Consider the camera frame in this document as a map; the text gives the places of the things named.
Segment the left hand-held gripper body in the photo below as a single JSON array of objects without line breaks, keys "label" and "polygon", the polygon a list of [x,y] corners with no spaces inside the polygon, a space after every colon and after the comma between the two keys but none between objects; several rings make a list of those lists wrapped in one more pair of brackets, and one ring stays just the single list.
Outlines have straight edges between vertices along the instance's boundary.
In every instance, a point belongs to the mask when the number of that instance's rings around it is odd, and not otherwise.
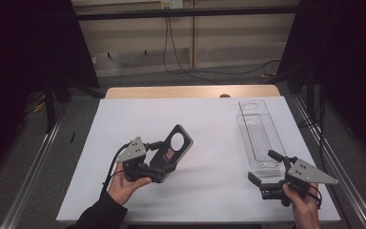
[{"label": "left hand-held gripper body", "polygon": [[127,181],[136,181],[142,177],[149,177],[152,182],[162,183],[165,179],[156,179],[157,169],[145,162],[147,152],[141,137],[136,137],[128,144],[126,150],[117,157],[116,161],[124,167],[124,177]]}]

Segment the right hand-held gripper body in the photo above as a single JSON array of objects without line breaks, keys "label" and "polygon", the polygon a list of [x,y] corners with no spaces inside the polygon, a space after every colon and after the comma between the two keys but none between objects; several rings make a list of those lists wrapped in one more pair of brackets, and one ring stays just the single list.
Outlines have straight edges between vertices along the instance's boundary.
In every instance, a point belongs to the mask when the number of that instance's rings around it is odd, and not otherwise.
[{"label": "right hand-held gripper body", "polygon": [[317,169],[307,161],[294,157],[285,156],[282,161],[285,167],[284,178],[278,183],[262,183],[258,187],[263,199],[279,199],[284,207],[289,207],[292,201],[283,192],[283,185],[287,183],[289,187],[296,191],[302,198],[310,196],[315,198],[318,206],[321,206],[322,195],[317,191],[317,195],[310,192],[312,183],[338,184],[338,180],[329,176],[325,172]]}]

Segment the dark card with round hole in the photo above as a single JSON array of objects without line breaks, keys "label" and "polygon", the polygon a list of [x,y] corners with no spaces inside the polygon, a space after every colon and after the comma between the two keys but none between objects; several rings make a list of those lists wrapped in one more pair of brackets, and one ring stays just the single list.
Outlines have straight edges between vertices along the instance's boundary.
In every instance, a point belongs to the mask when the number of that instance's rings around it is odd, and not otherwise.
[{"label": "dark card with round hole", "polygon": [[[176,135],[180,136],[180,142],[182,143],[180,147],[173,146],[173,138]],[[177,163],[193,146],[192,138],[180,124],[176,124],[173,127],[164,142],[165,146],[158,149],[150,161],[151,167],[156,168],[157,166],[169,165],[172,163],[175,163],[177,167]]]}]

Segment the clear plastic case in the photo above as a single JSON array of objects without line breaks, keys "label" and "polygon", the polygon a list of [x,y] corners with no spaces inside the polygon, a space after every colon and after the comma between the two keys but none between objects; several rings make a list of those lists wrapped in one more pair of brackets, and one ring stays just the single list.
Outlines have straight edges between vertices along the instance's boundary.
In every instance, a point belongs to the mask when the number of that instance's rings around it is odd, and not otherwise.
[{"label": "clear plastic case", "polygon": [[283,166],[268,156],[273,150],[285,156],[270,112],[264,100],[242,100],[238,102],[237,123],[250,165],[250,172],[257,177],[275,177]]}]

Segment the person's left hand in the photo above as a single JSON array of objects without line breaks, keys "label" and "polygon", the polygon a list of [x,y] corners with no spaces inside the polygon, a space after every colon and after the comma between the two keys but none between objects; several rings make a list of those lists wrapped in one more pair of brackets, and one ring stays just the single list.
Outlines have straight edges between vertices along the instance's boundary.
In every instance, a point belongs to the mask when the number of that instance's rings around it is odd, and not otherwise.
[{"label": "person's left hand", "polygon": [[124,205],[137,189],[151,182],[152,180],[149,177],[142,177],[136,181],[127,181],[124,177],[123,164],[118,163],[107,192],[116,203]]}]

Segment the person's right hand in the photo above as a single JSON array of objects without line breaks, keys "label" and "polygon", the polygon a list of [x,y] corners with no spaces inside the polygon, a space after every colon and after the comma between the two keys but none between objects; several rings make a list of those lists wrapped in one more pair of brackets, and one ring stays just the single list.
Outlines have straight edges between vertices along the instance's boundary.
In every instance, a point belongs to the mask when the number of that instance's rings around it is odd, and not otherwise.
[{"label": "person's right hand", "polygon": [[320,229],[317,200],[310,196],[302,198],[287,183],[283,185],[283,192],[292,201],[295,228]]}]

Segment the white board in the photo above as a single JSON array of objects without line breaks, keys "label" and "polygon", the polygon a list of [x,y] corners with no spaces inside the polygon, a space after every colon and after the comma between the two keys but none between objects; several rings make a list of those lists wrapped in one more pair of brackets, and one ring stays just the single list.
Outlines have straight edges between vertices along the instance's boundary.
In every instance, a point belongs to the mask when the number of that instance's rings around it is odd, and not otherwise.
[{"label": "white board", "polygon": [[161,184],[138,189],[127,203],[130,224],[283,222],[291,208],[264,200],[250,169],[236,98],[103,99],[57,220],[72,223],[99,198],[117,150],[136,137],[155,142],[177,124],[193,146]]}]

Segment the wooden table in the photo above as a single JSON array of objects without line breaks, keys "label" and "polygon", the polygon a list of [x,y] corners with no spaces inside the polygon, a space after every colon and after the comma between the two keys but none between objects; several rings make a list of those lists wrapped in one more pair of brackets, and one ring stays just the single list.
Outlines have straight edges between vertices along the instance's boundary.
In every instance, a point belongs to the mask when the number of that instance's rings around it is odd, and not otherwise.
[{"label": "wooden table", "polygon": [[275,85],[113,87],[107,90],[105,98],[215,98],[253,96],[280,96],[280,92]]}]

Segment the black metal stand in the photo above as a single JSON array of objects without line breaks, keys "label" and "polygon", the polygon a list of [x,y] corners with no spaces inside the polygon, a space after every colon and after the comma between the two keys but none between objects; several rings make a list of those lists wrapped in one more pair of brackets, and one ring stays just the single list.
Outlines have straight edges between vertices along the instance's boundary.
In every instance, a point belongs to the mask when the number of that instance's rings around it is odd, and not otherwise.
[{"label": "black metal stand", "polygon": [[48,134],[56,123],[53,98],[56,97],[60,103],[68,103],[71,101],[71,94],[67,89],[67,81],[58,76],[45,79],[44,94],[48,121],[46,133]]}]

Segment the dark curtain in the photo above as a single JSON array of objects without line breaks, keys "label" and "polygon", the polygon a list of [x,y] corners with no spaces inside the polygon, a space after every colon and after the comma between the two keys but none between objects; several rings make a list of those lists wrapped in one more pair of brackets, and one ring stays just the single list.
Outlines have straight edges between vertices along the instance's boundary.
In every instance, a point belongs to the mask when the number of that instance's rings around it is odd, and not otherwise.
[{"label": "dark curtain", "polygon": [[299,0],[278,68],[292,93],[312,76],[366,145],[366,0]]},{"label": "dark curtain", "polygon": [[98,79],[71,0],[0,0],[0,160],[25,116],[28,96]]}]

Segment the black horizontal bar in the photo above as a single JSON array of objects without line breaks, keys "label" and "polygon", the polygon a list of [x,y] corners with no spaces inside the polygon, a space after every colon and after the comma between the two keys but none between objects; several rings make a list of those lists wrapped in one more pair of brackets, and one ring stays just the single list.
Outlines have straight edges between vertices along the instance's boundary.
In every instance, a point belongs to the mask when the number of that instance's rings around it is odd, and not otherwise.
[{"label": "black horizontal bar", "polygon": [[74,18],[78,21],[119,20],[146,18],[173,18],[218,15],[253,15],[253,14],[286,14],[297,13],[298,6],[272,6],[250,8],[213,8],[213,9],[180,9],[180,10],[130,10],[107,12],[79,12]]}]

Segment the aluminium rail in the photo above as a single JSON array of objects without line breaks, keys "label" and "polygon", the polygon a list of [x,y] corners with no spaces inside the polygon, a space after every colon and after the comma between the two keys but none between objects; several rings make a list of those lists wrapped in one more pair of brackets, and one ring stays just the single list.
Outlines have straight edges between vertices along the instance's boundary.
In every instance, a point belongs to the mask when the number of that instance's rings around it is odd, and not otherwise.
[{"label": "aluminium rail", "polygon": [[310,115],[307,113],[306,103],[299,96],[296,95],[294,97],[295,104],[299,109],[302,117],[306,121],[306,125],[308,126],[309,131],[314,137],[319,149],[322,154],[322,163],[328,164],[331,167],[331,170],[334,172],[335,176],[339,181],[339,185],[342,188],[345,196],[351,203],[357,217],[362,223],[363,227],[366,229],[366,201],[363,196],[359,193],[356,186],[347,175],[345,169],[342,164],[338,160],[336,156],[336,152],[330,145],[329,141],[323,134],[323,129],[320,128],[317,122],[313,122]]},{"label": "aluminium rail", "polygon": [[6,213],[0,225],[0,229],[16,229],[67,111],[68,106],[65,106],[60,110],[57,119],[53,123],[53,126],[45,134],[45,138],[19,191],[17,192],[17,195],[15,196],[14,201],[10,206],[9,211]]}]

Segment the white wall socket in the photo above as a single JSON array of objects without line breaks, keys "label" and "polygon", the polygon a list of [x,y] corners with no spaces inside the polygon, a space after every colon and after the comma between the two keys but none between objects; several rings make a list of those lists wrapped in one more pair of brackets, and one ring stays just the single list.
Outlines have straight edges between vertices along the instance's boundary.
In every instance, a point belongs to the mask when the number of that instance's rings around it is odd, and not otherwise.
[{"label": "white wall socket", "polygon": [[162,10],[181,10],[183,8],[183,0],[161,0]]}]

